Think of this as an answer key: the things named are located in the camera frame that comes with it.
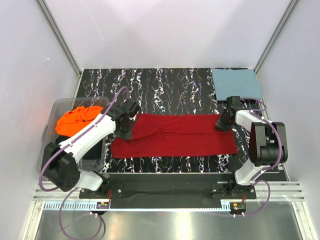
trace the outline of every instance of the white panel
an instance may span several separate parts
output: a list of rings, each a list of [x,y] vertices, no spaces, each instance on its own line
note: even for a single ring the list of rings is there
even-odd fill
[[[0,231],[16,240],[37,186],[44,127],[76,75],[35,0],[2,0],[0,22]]]
[[[302,0],[258,73],[273,121],[285,123],[290,177],[320,233],[320,1]]]
[[[253,68],[289,0],[46,2],[80,68]]]

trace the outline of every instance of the red cloth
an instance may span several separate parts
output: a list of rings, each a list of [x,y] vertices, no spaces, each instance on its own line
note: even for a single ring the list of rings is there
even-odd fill
[[[216,131],[220,115],[141,114],[132,139],[116,138],[111,144],[114,158],[197,157],[236,154],[234,133]]]

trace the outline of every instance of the transparent plastic bin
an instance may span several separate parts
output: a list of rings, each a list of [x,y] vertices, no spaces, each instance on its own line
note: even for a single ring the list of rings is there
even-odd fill
[[[69,112],[76,107],[84,106],[85,108],[90,106],[101,106],[105,108],[109,104],[109,100],[107,97],[75,97],[75,98],[64,98],[57,100],[52,107],[49,122],[47,126],[44,128],[42,134],[42,147],[38,159],[38,163],[36,166],[36,170],[38,173],[41,172],[41,166],[44,156],[44,150],[48,143],[55,143],[58,138],[58,134],[56,132],[56,125],[58,120],[66,113]],[[105,161],[105,149],[106,149],[106,138],[102,140],[102,152],[101,157],[97,159],[81,159],[78,163],[78,168],[86,171],[97,171],[99,172]]]

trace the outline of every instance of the light blue towel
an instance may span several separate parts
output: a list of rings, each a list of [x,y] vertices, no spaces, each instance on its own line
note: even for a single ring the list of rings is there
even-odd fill
[[[260,84],[252,69],[213,69],[212,77],[218,101],[230,96],[262,99]]]

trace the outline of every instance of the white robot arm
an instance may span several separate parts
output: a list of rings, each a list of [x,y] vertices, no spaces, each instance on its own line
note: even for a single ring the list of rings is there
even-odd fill
[[[130,139],[140,106],[127,99],[121,105],[112,106],[104,114],[106,110],[104,108],[88,126],[73,137],[59,145],[50,142],[45,147],[42,168],[57,151],[64,149],[44,171],[44,176],[62,191],[67,192],[74,187],[99,191],[109,183],[108,179],[97,172],[78,169],[77,164],[88,150],[109,134]]]
[[[232,173],[224,188],[228,196],[241,197],[248,192],[253,182],[265,172],[265,169],[269,168],[268,166],[284,163],[287,160],[285,125],[282,122],[267,122],[262,121],[262,118],[252,110],[244,109],[239,96],[227,98],[227,108],[223,111],[215,128],[220,131],[230,131],[234,124],[238,124],[250,132],[249,159],[240,169]],[[273,129],[276,130],[280,143]]]

